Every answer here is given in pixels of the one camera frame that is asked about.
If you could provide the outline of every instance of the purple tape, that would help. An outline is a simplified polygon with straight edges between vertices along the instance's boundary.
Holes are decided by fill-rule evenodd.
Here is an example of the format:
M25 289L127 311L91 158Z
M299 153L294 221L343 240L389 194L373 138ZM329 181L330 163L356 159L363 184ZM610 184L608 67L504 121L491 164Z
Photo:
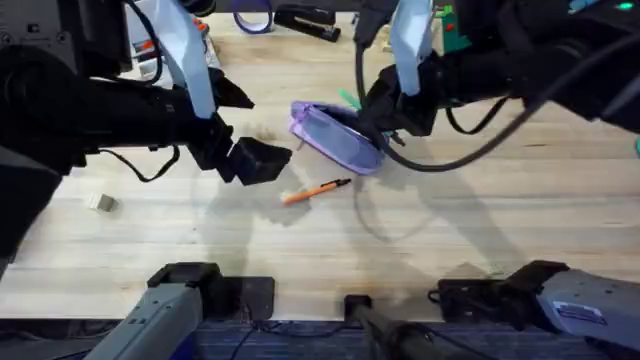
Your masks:
M245 20L236 9L239 9L241 5L246 3L257 5L261 10L266 11L268 16L267 22L252 23ZM270 0L233 0L231 2L231 9L233 9L233 20L235 20L236 25L247 34L256 35L271 32L271 26L273 25L273 6L271 6Z

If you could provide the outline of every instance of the black cord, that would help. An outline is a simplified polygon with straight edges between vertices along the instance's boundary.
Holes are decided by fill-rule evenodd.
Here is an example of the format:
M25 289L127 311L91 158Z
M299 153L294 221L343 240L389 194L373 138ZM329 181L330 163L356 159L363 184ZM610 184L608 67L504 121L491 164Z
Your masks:
M440 291L439 290L429 290L429 292L427 293L427 298L433 304L440 304Z
M153 30L153 25L151 25L151 21L149 20L149 18L147 17L147 15L145 15L142 10L140 10L140 7L138 7L138 5L136 5L134 0L122 0L122 2L126 3L127 5L129 5L129 7L131 8L131 10L133 10L133 12L136 13L136 16L138 16L138 19L140 19L140 22L142 23L142 26L144 27L145 31L148 33L149 38L151 38L151 43L153 44L153 49L156 52L156 73L153 75L153 77L149 80L130 80L130 79L123 79L123 78L108 78L109 80L113 80L119 83L125 83L125 84L131 84L131 85L136 85L136 86L151 86L153 84L155 84L156 82L158 82L158 80L160 80L160 78L162 77L162 54L161 54L161 50L160 50L160 40L158 40L158 36L156 35L155 30Z
M437 337L441 338L442 340L444 340L444 341L450 343L451 345L454 345L454 346L456 346L456 347L458 347L458 348L460 348L462 350L470 352L470 353L472 353L472 354L474 354L474 355L476 355L478 357L481 357L481 358L483 358L485 360L497 360L496 358L494 358L492 356L489 356L489 355L487 355L487 354L485 354L485 353L483 353L483 352L481 352L479 350L476 350L476 349L472 348L471 346L466 345L466 344L464 344L464 343L462 343L462 342L460 342L460 341L458 341L456 339L453 339L453 338L449 337L448 335L445 335L445 334L443 334L443 333L441 333L441 332L439 332L437 330L434 330L433 328L431 328L431 327L429 327L427 325L420 324L420 326L424 327L424 329L426 330L427 333L431 333L434 336L437 336Z
M171 159L169 159L169 161L167 161L164 165L162 165L160 170L158 170L158 173L151 178L147 178L144 175L142 175L142 173L131 162L129 162L129 160L127 160L124 156L118 154L115 151L100 149L98 150L98 153L107 153L115 156L116 159L122 161L125 165L127 165L129 169L131 169L136 174L136 176L138 177L138 179L140 179L140 181L146 183L146 182L151 182L161 177L162 175L164 175L175 163L178 162L178 160L180 160L180 149L176 145L172 145L172 147L173 147L173 156L171 156Z
M93 348L72 352L72 353L66 354L66 355L60 355L60 356L52 357L52 358L49 358L47 360L63 360L63 359L68 359L68 358L74 357L74 356L86 355L86 354L90 353L91 350L93 350Z
M486 128L487 125L489 125L489 123L496 117L498 112L502 110L502 107L504 106L504 104L507 103L507 100L509 100L509 97L507 96L498 100L498 102L493 105L491 110L489 110L487 115L485 115L484 118L480 120L478 125L476 125L476 127L474 127L471 130L465 130L464 128L462 128L462 126L460 126L460 124L456 120L456 117L453 115L452 108L446 108L445 111L447 113L447 119L449 119L449 124L451 124L451 127L453 127L455 131L465 135L476 135L480 131L484 130L484 128Z
M356 89L358 90L358 98L362 109L365 108L367 99L364 91L364 51L365 48L362 45L356 44Z
M332 337L333 335L339 333L340 331L344 330L346 328L345 325L341 324L339 326L337 326L334 329L331 329L327 332L324 333L318 333L318 334L298 334L298 333L290 333L286 330L282 330L282 331L274 331L274 329L277 326L274 326L272 328L259 328L262 332L265 332L267 334L271 334L271 335L277 335L277 336L283 336L283 337L288 337L288 338L293 338L293 339L326 339L329 337Z
M400 163L401 165L415 170L419 172L444 172L450 171L454 169L458 169L462 166L468 165L475 160L485 156L496 147L498 147L502 142L504 142L509 136L511 136L520 126L522 126L534 113L536 113L549 99L557 95L560 91L562 91L567 85L575 81L577 78L582 76L585 72L591 70L594 66L598 65L600 62L611 56L613 53L618 52L624 48L635 45L640 42L640 34L635 34L632 36L628 36L623 38L604 49L598 51L597 53L591 55L586 60L580 62L578 65L569 70L568 73L558 78L556 81L551 84L545 91L543 91L540 95L536 97L534 101L530 103L530 105L516 117L509 125L507 125L502 131L500 131L493 139L489 140L486 144L480 147L478 150L449 163L438 164L438 165L424 165L418 164L413 161L410 161L398 154L389 144L386 142L382 134L380 132L375 131L375 125L373 121L369 119L367 116L363 116L365 121L368 122L368 125L372 128L371 135L373 136L375 142L384 150L384 152L389 155L390 158ZM358 96L360 96L360 103L364 106L366 105L364 100L364 69L362 66L362 57L364 53L364 48L361 46L356 47L356 85L358 86Z
M236 356L238 356L238 353L240 352L240 349L242 348L242 345L244 345L244 343L247 341L247 339L249 339L251 334L253 334L255 331L256 331L256 329L252 327L247 332L247 334L242 338L242 340L240 340L238 345L236 345L236 348L233 349L233 353L231 353L231 357L229 358L229 360L234 360L236 358Z

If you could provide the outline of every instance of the wooden tabletop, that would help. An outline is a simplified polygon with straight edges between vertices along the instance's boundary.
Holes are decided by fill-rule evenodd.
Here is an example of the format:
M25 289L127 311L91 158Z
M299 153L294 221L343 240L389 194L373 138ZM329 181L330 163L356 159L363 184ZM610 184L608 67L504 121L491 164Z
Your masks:
M345 294L367 293L392 316L436 319L426 292L443 277L501 278L533 259L567 262L640 281L640 160L634 136L547 106L492 154L461 170L420 174L387 160L356 177L287 131L293 100L344 104L355 93L350 16L337 44L277 28L249 36L231 15L208 19L227 76L256 103L222 109L237 136L294 150L269 184L224 184L188 152L143 184L115 158L89 157L33 226L0 282L0 317L122 318L146 280L170 262L216 262L227 275L273 276L277 319L341 317ZM392 61L374 46L367 83ZM457 110L471 127L492 101ZM458 158L521 111L511 102L479 136L455 133L443 114L433 136L400 149L421 162ZM147 174L170 150L123 150ZM354 183L285 207L283 194L336 178ZM87 209L93 193L120 203Z

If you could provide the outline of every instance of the pencil case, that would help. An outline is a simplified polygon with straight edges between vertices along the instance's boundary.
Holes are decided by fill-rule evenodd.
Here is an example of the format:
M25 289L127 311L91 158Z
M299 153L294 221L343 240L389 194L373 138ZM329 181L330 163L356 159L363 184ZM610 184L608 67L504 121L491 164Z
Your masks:
M295 101L289 131L345 168L369 175L382 166L384 155L359 132L358 115L341 106Z

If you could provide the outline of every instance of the pen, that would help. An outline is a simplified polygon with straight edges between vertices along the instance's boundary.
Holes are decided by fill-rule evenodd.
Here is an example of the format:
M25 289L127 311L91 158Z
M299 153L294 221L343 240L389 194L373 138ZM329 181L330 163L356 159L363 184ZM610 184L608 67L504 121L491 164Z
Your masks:
M284 204L285 205L289 205L289 204L294 203L296 201L305 200L305 199L308 199L308 198L310 198L312 196L316 196L318 194L322 194L323 192L327 192L327 191L339 188L340 186L347 185L350 182L351 182L351 179L334 180L334 181L328 182L326 184L322 184L322 185L320 185L320 187L317 187L315 189L311 189L309 191L305 191L305 192L301 192L299 194L291 195L288 198L284 199Z

